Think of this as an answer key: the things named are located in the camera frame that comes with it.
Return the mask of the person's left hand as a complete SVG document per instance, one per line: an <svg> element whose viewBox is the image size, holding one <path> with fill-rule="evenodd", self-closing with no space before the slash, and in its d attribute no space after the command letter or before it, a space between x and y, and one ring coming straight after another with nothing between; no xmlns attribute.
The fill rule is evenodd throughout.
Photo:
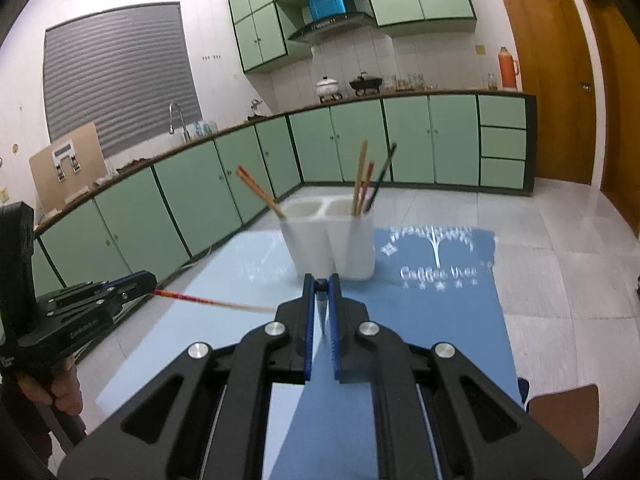
<svg viewBox="0 0 640 480"><path fill-rule="evenodd" d="M70 416L78 416L84 408L77 367L73 358L66 358L58 363L54 368L51 385L46 388L27 375L18 376L17 383L24 396L35 404L53 405Z"/></svg>

